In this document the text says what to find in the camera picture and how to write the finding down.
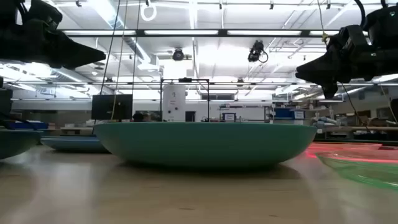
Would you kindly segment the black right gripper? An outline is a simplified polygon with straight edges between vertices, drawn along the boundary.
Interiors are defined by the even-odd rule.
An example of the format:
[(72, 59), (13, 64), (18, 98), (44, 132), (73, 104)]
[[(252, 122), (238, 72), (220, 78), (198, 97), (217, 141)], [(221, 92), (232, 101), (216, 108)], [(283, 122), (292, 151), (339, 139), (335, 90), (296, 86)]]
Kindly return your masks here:
[(327, 51), (324, 55), (296, 68), (295, 77), (322, 86), (325, 99), (338, 91), (337, 82), (352, 79), (366, 81), (377, 76), (398, 73), (398, 47), (392, 49), (354, 50), (343, 54)]

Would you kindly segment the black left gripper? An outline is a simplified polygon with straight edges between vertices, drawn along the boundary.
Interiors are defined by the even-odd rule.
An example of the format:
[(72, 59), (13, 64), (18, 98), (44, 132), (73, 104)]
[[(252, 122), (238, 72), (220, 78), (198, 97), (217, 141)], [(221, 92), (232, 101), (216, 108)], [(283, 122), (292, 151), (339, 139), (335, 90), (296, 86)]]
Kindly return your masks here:
[(0, 19), (0, 60), (46, 63), (53, 68), (75, 70), (106, 58), (103, 51), (79, 44), (57, 30), (60, 22), (33, 18), (19, 25), (14, 19)]

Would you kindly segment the green transparent plate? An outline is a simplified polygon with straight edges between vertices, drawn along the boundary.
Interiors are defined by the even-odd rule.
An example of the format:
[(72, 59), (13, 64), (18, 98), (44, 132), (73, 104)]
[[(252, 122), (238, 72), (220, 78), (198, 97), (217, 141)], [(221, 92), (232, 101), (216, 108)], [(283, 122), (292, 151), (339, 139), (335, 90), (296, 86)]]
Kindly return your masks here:
[(398, 164), (337, 161), (319, 157), (318, 159), (342, 178), (398, 191)]

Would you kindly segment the dark teal plastic plate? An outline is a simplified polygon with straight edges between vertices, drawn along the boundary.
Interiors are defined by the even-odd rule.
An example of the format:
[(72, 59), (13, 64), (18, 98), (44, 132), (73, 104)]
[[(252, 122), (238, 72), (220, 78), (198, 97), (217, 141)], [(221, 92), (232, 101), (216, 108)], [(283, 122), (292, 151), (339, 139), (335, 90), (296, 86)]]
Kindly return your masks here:
[(0, 160), (17, 156), (34, 147), (42, 131), (0, 129)]

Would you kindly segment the large teal plastic plate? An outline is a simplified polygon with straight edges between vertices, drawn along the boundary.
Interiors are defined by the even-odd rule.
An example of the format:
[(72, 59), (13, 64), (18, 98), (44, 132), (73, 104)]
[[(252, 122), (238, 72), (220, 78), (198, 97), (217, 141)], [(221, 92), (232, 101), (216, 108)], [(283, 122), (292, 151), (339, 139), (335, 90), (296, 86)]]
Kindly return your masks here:
[(94, 127), (116, 157), (140, 164), (199, 169), (273, 166), (303, 153), (314, 126), (267, 123), (132, 122)]

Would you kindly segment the blue bin with white label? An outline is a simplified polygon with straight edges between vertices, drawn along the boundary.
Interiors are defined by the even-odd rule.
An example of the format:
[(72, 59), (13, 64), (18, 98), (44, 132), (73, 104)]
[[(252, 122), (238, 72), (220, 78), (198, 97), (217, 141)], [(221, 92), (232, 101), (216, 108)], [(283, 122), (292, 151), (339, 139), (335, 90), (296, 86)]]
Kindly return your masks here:
[(274, 119), (305, 119), (305, 112), (302, 110), (293, 110), (291, 108), (276, 108), (274, 112)]

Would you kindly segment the wooden workbench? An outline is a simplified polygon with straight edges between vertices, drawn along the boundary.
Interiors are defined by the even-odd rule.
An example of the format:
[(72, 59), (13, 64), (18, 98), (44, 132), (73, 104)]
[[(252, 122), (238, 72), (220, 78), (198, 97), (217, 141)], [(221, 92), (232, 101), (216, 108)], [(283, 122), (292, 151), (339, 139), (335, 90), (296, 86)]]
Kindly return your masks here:
[(350, 132), (350, 131), (398, 131), (398, 127), (380, 126), (326, 126), (322, 128), (329, 132)]

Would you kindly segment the black computer monitor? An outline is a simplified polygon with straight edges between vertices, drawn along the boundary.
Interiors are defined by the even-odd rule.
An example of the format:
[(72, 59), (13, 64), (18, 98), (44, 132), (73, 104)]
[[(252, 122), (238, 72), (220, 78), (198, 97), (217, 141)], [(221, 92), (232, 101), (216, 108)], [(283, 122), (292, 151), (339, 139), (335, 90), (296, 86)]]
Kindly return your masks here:
[(132, 118), (132, 95), (94, 95), (91, 118), (97, 120), (122, 120)]

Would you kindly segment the neon orange transparent plate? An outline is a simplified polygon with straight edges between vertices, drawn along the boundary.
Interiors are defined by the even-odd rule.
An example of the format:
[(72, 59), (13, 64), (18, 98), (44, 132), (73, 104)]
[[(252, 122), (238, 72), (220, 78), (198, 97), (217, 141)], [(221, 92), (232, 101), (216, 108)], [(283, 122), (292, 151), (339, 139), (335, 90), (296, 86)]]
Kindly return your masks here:
[(382, 144), (361, 142), (313, 142), (303, 153), (307, 157), (316, 158), (317, 152), (378, 150), (381, 146)]

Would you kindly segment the blue storage bins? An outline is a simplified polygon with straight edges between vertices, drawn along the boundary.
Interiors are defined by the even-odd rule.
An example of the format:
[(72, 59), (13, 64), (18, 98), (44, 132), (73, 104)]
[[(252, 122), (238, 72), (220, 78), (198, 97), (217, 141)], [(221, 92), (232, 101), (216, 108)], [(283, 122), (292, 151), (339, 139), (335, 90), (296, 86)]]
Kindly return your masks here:
[(47, 123), (43, 123), (43, 122), (36, 122), (36, 121), (32, 121), (32, 122), (28, 122), (28, 123), (23, 123), (20, 121), (10, 121), (8, 122), (9, 126), (14, 128), (14, 129), (48, 129), (49, 125)]

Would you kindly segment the black equipment box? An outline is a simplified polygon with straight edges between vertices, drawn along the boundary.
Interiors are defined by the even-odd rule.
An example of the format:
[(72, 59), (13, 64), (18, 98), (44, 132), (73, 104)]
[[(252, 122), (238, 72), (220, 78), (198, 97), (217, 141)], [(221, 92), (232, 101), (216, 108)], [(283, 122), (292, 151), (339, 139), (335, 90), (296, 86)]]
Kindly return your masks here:
[(12, 108), (12, 95), (12, 90), (0, 88), (0, 121), (12, 119), (10, 114)]

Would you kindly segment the blue plastic plate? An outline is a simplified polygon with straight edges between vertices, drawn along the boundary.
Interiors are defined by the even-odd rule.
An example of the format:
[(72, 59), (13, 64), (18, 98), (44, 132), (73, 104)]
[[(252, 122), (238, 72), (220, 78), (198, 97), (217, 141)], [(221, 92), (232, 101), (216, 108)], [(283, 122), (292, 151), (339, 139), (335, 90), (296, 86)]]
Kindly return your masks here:
[(56, 151), (84, 152), (84, 153), (109, 153), (97, 137), (60, 136), (41, 138), (40, 142)]

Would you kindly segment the white cabinet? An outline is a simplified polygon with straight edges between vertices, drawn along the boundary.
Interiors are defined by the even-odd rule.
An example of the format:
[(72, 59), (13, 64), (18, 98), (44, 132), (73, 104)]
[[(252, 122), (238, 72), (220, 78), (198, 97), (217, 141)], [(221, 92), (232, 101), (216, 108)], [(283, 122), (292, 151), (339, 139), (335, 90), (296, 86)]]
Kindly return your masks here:
[(185, 122), (185, 85), (170, 83), (162, 95), (162, 119), (168, 122)]

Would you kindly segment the thin black metal frame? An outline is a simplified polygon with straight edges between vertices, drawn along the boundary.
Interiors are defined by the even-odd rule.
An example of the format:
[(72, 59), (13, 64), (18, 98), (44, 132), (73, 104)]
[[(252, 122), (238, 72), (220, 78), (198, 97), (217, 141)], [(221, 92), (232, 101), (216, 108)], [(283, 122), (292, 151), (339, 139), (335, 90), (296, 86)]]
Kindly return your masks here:
[(191, 85), (192, 83), (197, 83), (197, 84), (202, 84), (205, 82), (207, 84), (207, 118), (210, 117), (210, 81), (209, 79), (193, 79), (193, 78), (179, 78), (179, 79), (160, 79), (160, 120), (161, 122), (164, 122), (166, 120), (162, 119), (162, 95), (163, 95), (163, 89), (164, 86), (174, 83), (178, 85), (185, 85), (185, 90), (187, 85)]

